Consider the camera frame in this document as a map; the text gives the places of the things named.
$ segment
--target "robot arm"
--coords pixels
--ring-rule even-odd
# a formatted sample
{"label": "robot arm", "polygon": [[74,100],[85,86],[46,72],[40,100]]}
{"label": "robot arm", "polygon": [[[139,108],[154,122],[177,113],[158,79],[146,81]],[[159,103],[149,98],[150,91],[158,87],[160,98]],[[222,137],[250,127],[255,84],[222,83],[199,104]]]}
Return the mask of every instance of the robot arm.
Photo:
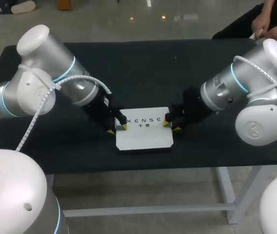
{"label": "robot arm", "polygon": [[[26,32],[17,44],[17,52],[22,58],[21,65],[9,83],[0,84],[0,119],[34,115],[43,96],[53,86],[52,82],[89,75],[45,25]],[[97,83],[70,80],[62,85],[61,92],[106,131],[116,132],[115,117],[126,129],[126,117],[120,108],[112,107],[111,95]],[[52,93],[41,114],[49,112],[54,103],[55,94]]]}
{"label": "robot arm", "polygon": [[237,117],[238,135],[257,146],[277,140],[277,41],[267,39],[243,57],[236,56],[200,90],[185,90],[183,103],[172,105],[164,125],[171,122],[173,130],[182,129],[243,98],[249,104]]}

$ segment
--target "cardboard box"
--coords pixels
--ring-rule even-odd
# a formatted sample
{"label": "cardboard box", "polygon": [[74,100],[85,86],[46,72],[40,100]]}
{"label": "cardboard box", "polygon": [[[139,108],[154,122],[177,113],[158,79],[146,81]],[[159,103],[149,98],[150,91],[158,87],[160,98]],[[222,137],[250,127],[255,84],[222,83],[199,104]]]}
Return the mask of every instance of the cardboard box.
{"label": "cardboard box", "polygon": [[0,15],[11,14],[11,8],[16,4],[17,0],[0,0]]}

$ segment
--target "white board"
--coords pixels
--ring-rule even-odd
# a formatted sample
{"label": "white board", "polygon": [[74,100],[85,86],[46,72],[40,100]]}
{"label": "white board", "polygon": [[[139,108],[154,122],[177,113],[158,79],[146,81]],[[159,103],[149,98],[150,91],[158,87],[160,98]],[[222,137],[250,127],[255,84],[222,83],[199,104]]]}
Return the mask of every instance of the white board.
{"label": "white board", "polygon": [[116,146],[119,150],[170,148],[173,145],[171,126],[163,126],[168,107],[125,109],[127,130],[116,119]]}

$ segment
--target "cable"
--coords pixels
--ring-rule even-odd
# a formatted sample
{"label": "cable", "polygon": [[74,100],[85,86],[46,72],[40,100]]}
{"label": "cable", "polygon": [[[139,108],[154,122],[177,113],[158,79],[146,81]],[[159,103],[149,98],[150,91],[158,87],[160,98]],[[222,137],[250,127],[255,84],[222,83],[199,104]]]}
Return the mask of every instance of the cable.
{"label": "cable", "polygon": [[[57,82],[56,85],[60,85],[60,86],[61,86],[62,84],[66,83],[66,82],[68,82],[68,81],[70,81],[70,80],[73,80],[73,79],[86,79],[86,80],[93,81],[95,84],[99,84],[101,87],[103,87],[103,89],[105,90],[105,92],[106,92],[107,94],[109,94],[109,95],[111,94],[110,90],[108,89],[108,87],[107,87],[103,82],[101,82],[100,80],[98,80],[98,79],[96,79],[96,78],[94,78],[94,77],[90,77],[90,76],[82,76],[82,75],[80,76],[80,75],[78,75],[78,76],[67,77],[67,78],[62,79],[62,80],[60,80],[59,82]],[[30,124],[29,124],[29,126],[28,126],[28,128],[27,128],[27,131],[26,131],[25,134],[23,135],[23,137],[22,137],[22,139],[21,139],[21,141],[20,141],[18,147],[16,148],[16,151],[19,152],[19,151],[22,149],[24,143],[26,142],[27,138],[29,137],[29,134],[31,133],[31,130],[33,129],[33,127],[34,127],[34,125],[35,125],[35,123],[36,123],[36,121],[37,121],[37,119],[38,119],[38,117],[39,117],[39,115],[40,115],[40,112],[41,112],[43,106],[45,105],[45,102],[46,102],[47,98],[49,97],[49,95],[50,95],[55,89],[56,89],[55,86],[52,87],[52,88],[50,88],[49,91],[44,95],[44,97],[43,97],[41,103],[40,103],[39,106],[38,106],[38,109],[37,109],[35,115],[33,116],[32,120],[31,120],[31,122],[30,122]]]}
{"label": "cable", "polygon": [[240,60],[242,62],[245,62],[247,64],[249,64],[250,66],[254,67],[255,69],[257,69],[259,72],[261,72],[272,84],[277,83],[277,81],[271,77],[266,71],[264,71],[262,68],[260,68],[259,66],[255,65],[253,62],[250,62],[248,59],[241,57],[241,56],[235,56],[234,57],[234,61],[236,60]]}

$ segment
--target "tiled floor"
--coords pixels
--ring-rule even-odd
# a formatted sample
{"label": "tiled floor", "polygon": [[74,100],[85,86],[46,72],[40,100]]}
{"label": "tiled floor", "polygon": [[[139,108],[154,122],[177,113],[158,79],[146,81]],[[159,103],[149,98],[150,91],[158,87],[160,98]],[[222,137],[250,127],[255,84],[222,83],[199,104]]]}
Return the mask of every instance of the tiled floor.
{"label": "tiled floor", "polygon": [[[117,0],[73,0],[73,11],[60,12],[55,0],[37,0],[38,9],[33,12],[0,16],[0,54],[41,23],[66,42],[211,38],[258,2],[151,0],[148,7],[146,0],[120,0],[119,4]],[[249,171],[249,167],[230,168],[236,192]],[[64,209],[222,201],[211,168],[58,175],[55,191]],[[68,222],[70,234],[261,233],[258,201],[238,225],[228,225],[223,212],[69,218]]]}

